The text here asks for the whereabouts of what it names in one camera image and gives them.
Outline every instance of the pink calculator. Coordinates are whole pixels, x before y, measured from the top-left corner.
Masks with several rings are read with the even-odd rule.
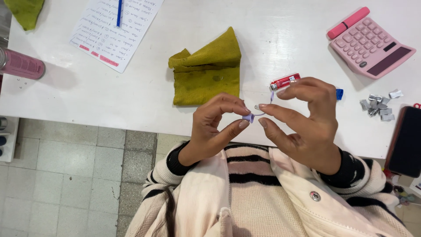
[[[369,17],[363,17],[352,26],[347,25],[330,46],[354,73],[371,79],[388,74],[416,52],[414,48],[399,43]]]

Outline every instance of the tiled floor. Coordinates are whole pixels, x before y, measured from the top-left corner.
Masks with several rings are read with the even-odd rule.
[[[21,119],[15,159],[0,162],[0,237],[124,237],[146,174],[189,139]],[[421,237],[421,207],[396,211]]]

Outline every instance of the jacket button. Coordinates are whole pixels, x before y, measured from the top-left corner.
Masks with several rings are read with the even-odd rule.
[[[320,194],[315,191],[310,192],[310,197],[312,197],[312,199],[316,202],[320,201],[321,199]]]

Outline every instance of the blue pen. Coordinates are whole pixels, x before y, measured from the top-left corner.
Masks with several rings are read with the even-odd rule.
[[[122,3],[123,3],[123,0],[118,0],[117,27],[120,27],[121,4]]]

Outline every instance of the hand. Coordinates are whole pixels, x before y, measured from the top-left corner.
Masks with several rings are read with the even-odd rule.
[[[286,135],[269,118],[259,119],[267,138],[283,153],[297,162],[326,175],[337,173],[341,166],[341,154],[333,143],[338,122],[336,121],[336,88],[319,79],[307,77],[293,83],[278,98],[297,98],[307,101],[310,117],[278,105],[260,104],[268,115],[284,122],[296,133]]]
[[[213,157],[250,124],[238,119],[219,132],[218,125],[224,113],[245,116],[250,110],[240,98],[227,93],[220,93],[197,108],[193,113],[192,138],[179,153],[180,164],[190,166]]]

